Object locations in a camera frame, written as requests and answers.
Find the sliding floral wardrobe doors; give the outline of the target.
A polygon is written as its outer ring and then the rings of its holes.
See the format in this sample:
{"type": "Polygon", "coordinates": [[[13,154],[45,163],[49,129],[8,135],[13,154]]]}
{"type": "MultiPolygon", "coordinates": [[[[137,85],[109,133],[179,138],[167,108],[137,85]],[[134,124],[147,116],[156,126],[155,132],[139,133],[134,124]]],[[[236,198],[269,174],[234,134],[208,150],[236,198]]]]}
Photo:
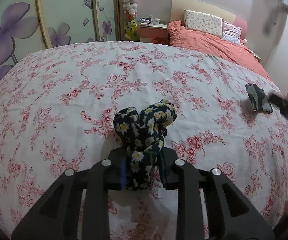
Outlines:
{"type": "Polygon", "coordinates": [[[0,80],[26,55],[117,41],[117,0],[0,0],[0,80]]]}

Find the hanging plush toy stack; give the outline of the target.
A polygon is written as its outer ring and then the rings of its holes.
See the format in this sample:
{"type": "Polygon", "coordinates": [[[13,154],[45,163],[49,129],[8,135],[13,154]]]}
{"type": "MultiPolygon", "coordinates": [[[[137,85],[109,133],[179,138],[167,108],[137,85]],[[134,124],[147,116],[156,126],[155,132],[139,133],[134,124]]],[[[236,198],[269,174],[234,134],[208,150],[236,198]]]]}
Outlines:
{"type": "Polygon", "coordinates": [[[138,4],[137,0],[122,0],[124,38],[127,41],[138,41],[138,4]]]}

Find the floral white pillow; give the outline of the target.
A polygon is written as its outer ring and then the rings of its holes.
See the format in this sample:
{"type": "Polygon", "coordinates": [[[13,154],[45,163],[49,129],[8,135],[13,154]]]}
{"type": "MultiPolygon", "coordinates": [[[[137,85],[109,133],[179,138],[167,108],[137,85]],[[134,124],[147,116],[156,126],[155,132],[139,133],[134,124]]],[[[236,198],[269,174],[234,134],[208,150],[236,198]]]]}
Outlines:
{"type": "Polygon", "coordinates": [[[203,12],[184,9],[184,26],[187,30],[201,31],[222,38],[222,18],[203,12]]]}

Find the beige pink headboard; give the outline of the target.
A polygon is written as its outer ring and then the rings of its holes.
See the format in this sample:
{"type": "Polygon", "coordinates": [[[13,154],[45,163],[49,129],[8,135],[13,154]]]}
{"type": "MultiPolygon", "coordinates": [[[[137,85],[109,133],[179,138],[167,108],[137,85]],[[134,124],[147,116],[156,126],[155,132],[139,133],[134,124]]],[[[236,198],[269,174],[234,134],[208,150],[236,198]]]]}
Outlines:
{"type": "Polygon", "coordinates": [[[184,24],[184,9],[203,12],[223,18],[225,21],[242,29],[241,39],[244,40],[247,34],[247,21],[235,14],[215,5],[199,0],[171,0],[170,22],[180,20],[184,24]]]}

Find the coral red duvet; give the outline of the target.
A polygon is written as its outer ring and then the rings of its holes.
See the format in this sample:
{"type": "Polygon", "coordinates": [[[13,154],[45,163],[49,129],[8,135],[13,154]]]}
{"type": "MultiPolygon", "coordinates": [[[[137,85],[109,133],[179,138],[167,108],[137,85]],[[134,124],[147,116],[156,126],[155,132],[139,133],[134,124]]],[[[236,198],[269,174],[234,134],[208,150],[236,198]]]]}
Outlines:
{"type": "Polygon", "coordinates": [[[170,35],[169,44],[171,46],[196,50],[204,54],[220,57],[272,81],[264,67],[254,57],[247,46],[243,44],[239,46],[212,34],[187,30],[181,21],[170,22],[167,30],[170,35]]]}

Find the striped pink pillow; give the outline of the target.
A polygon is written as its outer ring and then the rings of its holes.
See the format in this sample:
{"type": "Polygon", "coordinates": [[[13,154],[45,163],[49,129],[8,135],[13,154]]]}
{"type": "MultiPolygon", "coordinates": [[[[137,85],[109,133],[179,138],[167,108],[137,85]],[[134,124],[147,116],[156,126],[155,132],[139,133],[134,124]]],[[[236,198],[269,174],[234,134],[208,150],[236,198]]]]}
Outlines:
{"type": "Polygon", "coordinates": [[[242,29],[233,24],[228,23],[227,21],[222,22],[222,39],[241,46],[240,37],[242,29]]]}

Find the right bedside nightstand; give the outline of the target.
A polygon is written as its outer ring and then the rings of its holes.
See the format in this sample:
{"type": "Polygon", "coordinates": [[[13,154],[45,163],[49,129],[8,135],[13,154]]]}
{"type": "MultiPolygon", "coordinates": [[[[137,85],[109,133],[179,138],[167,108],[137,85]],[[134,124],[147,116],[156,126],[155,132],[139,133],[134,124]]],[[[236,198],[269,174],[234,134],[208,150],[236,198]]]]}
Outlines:
{"type": "Polygon", "coordinates": [[[262,59],[252,50],[250,50],[251,54],[257,59],[259,63],[261,63],[262,59]]]}

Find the pink left nightstand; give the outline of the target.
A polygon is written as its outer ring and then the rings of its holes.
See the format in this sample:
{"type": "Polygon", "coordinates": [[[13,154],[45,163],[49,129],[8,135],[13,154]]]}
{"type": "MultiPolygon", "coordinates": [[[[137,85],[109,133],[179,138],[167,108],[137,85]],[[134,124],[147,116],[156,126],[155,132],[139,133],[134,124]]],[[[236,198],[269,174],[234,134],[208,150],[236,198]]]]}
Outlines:
{"type": "Polygon", "coordinates": [[[140,25],[140,42],[169,45],[167,25],[140,25]]]}

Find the black daisy floral cloth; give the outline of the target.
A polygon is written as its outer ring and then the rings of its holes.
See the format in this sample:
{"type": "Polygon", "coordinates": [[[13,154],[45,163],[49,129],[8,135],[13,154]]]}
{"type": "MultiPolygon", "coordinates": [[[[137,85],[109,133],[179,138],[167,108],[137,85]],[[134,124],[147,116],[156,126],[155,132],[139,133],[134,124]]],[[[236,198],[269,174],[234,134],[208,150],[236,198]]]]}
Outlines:
{"type": "Polygon", "coordinates": [[[134,107],[120,110],[113,120],[116,134],[126,150],[125,187],[129,191],[151,187],[158,155],[164,148],[167,127],[177,118],[173,103],[161,100],[137,111],[134,107]]]}

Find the floral pink white tablecloth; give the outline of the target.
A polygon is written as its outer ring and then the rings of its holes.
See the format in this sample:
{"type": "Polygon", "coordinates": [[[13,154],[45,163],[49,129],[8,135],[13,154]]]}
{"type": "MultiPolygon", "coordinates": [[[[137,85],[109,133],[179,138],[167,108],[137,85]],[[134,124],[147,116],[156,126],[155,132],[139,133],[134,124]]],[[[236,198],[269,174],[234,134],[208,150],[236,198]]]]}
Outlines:
{"type": "Polygon", "coordinates": [[[161,100],[178,116],[165,146],[219,168],[275,226],[288,199],[288,120],[255,113],[245,90],[278,92],[248,50],[228,60],[151,43],[80,43],[27,55],[0,81],[0,229],[10,236],[68,168],[86,170],[120,139],[121,109],[161,100]]]}

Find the navy and grey pouch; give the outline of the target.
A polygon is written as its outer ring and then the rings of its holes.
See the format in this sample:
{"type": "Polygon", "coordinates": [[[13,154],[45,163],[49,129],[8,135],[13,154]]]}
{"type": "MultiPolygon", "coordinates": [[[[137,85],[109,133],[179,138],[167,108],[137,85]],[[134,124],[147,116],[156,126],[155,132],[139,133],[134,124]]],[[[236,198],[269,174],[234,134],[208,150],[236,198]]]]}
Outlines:
{"type": "Polygon", "coordinates": [[[273,108],[268,101],[264,90],[259,88],[256,84],[246,84],[246,92],[251,102],[251,107],[254,112],[258,113],[272,113],[273,108]]]}

